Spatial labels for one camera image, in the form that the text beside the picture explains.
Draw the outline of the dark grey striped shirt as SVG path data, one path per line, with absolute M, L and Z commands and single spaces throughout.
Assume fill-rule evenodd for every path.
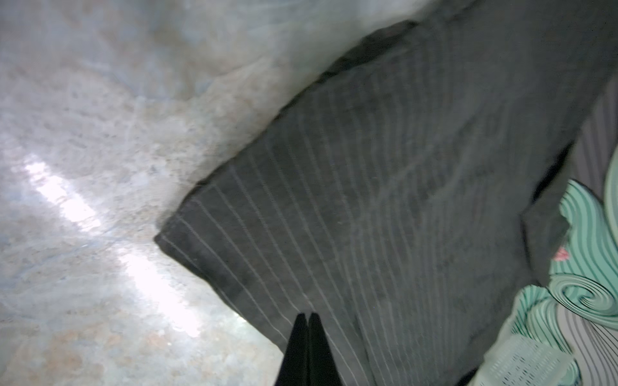
M 155 237 L 285 349 L 317 313 L 346 385 L 454 385 L 547 283 L 614 1 L 443 1 L 367 36 Z

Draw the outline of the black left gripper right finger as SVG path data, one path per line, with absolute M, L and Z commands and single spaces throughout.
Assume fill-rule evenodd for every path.
M 310 386 L 342 385 L 328 337 L 316 313 L 308 321 L 308 380 Z

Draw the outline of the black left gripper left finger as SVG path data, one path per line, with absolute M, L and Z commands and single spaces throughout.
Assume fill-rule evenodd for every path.
M 308 325 L 305 314 L 299 314 L 291 331 L 275 386 L 308 385 Z

